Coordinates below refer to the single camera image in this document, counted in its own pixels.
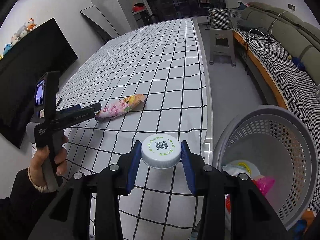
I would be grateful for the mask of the person's left forearm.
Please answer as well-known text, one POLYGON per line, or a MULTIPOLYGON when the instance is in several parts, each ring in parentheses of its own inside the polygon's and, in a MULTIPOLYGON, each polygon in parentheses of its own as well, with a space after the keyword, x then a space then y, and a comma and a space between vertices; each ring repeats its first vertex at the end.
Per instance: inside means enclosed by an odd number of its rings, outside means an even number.
POLYGON ((28 239, 57 191, 41 193, 28 170, 16 174, 10 196, 1 199, 1 239, 28 239))

